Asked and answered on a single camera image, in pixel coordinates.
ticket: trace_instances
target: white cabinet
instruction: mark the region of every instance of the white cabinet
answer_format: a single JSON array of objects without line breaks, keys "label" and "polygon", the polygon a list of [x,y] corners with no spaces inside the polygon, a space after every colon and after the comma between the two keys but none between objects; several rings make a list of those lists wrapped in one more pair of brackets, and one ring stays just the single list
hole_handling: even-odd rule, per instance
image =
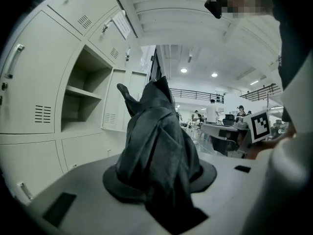
[{"label": "white cabinet", "polygon": [[[7,83],[0,106],[0,133],[54,132],[61,78],[79,40],[44,12],[25,27],[4,65]],[[19,51],[16,46],[22,45]]]},{"label": "white cabinet", "polygon": [[108,151],[108,157],[121,154],[125,149],[126,132],[106,130],[103,141],[105,150]]},{"label": "white cabinet", "polygon": [[113,70],[104,109],[103,127],[105,129],[122,130],[126,106],[116,85],[124,84],[125,73],[124,70]]},{"label": "white cabinet", "polygon": [[[128,91],[130,95],[137,101],[141,99],[142,92],[146,84],[146,77],[147,74],[143,73],[132,72],[131,74]],[[129,115],[127,110],[125,110],[124,114],[123,130],[127,130],[128,122],[131,119],[131,116]]]},{"label": "white cabinet", "polygon": [[111,67],[83,49],[69,77],[62,107],[62,132],[101,127],[102,100],[108,88]]},{"label": "white cabinet", "polygon": [[63,151],[69,170],[82,164],[91,163],[108,157],[105,149],[104,134],[63,139]]},{"label": "white cabinet", "polygon": [[118,12],[120,11],[118,10],[106,19],[89,38],[89,41],[116,64],[117,68],[123,69],[129,47],[115,23],[112,22],[112,18]]},{"label": "white cabinet", "polygon": [[126,62],[126,70],[147,73],[141,64],[142,50],[139,46],[138,40],[131,32],[127,38],[127,46],[129,50],[129,61]]},{"label": "white cabinet", "polygon": [[0,166],[8,187],[23,203],[63,175],[55,141],[0,145]]},{"label": "white cabinet", "polygon": [[54,0],[49,4],[83,36],[115,6],[116,0]]}]

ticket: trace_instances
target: open shelf compartment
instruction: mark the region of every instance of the open shelf compartment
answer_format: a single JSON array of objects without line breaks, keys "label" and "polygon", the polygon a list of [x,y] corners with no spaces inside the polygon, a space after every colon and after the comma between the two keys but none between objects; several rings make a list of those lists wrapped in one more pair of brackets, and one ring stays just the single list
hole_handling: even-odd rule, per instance
[{"label": "open shelf compartment", "polygon": [[61,131],[80,131],[101,126],[103,100],[112,67],[84,48],[70,74],[62,106]]}]

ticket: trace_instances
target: crumpled fabric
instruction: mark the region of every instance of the crumpled fabric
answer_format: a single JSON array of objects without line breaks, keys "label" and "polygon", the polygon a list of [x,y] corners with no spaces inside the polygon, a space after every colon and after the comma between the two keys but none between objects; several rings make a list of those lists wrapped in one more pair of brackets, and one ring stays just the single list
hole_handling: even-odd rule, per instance
[{"label": "crumpled fabric", "polygon": [[143,203],[171,234],[195,227],[208,216],[191,193],[206,190],[217,172],[181,129],[166,77],[147,84],[139,102],[124,85],[117,88],[132,118],[124,151],[103,175],[105,188],[121,202]]}]

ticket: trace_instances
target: ceiling light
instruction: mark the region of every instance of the ceiling light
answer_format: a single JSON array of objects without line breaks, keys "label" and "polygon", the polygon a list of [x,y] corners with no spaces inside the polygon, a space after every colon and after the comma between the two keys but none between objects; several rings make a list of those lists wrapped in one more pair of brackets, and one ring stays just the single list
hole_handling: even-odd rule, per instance
[{"label": "ceiling light", "polygon": [[253,83],[252,83],[252,84],[250,84],[250,85],[254,85],[254,84],[256,84],[257,82],[259,82],[259,80],[258,80],[258,81],[253,82]]}]

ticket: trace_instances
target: paper sign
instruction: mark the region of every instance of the paper sign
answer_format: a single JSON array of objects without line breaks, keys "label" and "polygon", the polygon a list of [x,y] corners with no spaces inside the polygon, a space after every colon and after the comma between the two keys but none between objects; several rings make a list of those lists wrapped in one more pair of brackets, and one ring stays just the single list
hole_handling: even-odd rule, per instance
[{"label": "paper sign", "polygon": [[124,15],[122,12],[118,12],[115,17],[113,17],[113,22],[116,27],[119,29],[125,40],[127,39],[129,33],[131,32],[131,28],[128,25]]}]

